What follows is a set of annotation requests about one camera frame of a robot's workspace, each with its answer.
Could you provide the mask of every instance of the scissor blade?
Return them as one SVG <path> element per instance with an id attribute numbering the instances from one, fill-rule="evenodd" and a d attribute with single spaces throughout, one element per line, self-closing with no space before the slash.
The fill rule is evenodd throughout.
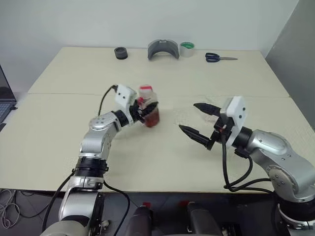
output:
<path id="1" fill-rule="evenodd" d="M 222 57 L 220 59 L 221 60 L 238 60 L 238 58 L 227 58 L 227 57 Z"/>

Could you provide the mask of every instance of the tape roll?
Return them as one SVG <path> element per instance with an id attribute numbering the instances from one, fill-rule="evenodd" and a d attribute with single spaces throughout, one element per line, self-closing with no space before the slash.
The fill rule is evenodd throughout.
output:
<path id="1" fill-rule="evenodd" d="M 195 50 L 195 45 L 190 42 L 183 42 L 181 43 L 179 53 L 181 57 L 189 58 L 193 55 L 193 52 Z"/>

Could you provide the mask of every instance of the laptop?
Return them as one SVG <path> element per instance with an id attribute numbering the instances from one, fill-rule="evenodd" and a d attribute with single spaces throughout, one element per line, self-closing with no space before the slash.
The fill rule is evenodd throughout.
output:
<path id="1" fill-rule="evenodd" d="M 0 123 L 15 110 L 16 99 L 0 65 Z"/>

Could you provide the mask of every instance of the blue scissors handle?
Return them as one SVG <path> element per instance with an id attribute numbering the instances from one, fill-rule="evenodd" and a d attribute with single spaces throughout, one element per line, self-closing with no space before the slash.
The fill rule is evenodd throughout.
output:
<path id="1" fill-rule="evenodd" d="M 206 61 L 207 62 L 218 62 L 220 61 L 220 56 L 216 53 L 206 53 Z"/>

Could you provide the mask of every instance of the table surface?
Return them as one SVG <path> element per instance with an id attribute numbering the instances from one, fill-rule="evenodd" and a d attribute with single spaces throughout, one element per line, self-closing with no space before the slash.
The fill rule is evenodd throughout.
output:
<path id="1" fill-rule="evenodd" d="M 139 56 L 146 56 L 145 50 L 128 51 L 125 61 L 112 60 L 112 49 L 60 51 L 0 132 L 0 187 L 56 190 L 75 166 L 80 142 L 90 119 L 97 115 L 101 94 L 113 83 L 134 89 L 143 83 L 153 85 L 160 112 L 157 126 L 146 128 L 136 123 L 124 127 L 113 140 L 105 178 L 119 189 L 227 192 L 223 189 L 221 146 L 215 144 L 212 151 L 207 151 L 189 139 L 178 124 L 210 136 L 215 117 L 200 112 L 193 103 L 222 106 L 226 98 L 242 93 L 249 112 L 245 126 L 285 136 L 299 155 L 315 165 L 315 133 L 259 52 L 219 52 L 239 58 L 235 62 L 241 70 L 232 79 L 229 74 L 237 69 L 232 62 L 202 64 L 203 59 L 195 57 L 204 51 L 181 59 L 182 66 L 178 64 L 181 60 L 169 56 L 157 56 L 148 62 Z M 103 113 L 116 108 L 114 95 L 109 94 Z M 248 161 L 230 148 L 228 167 L 234 180 L 246 171 Z M 249 180 L 259 177 L 266 174 L 254 165 Z M 270 183 L 255 186 L 272 189 Z"/>

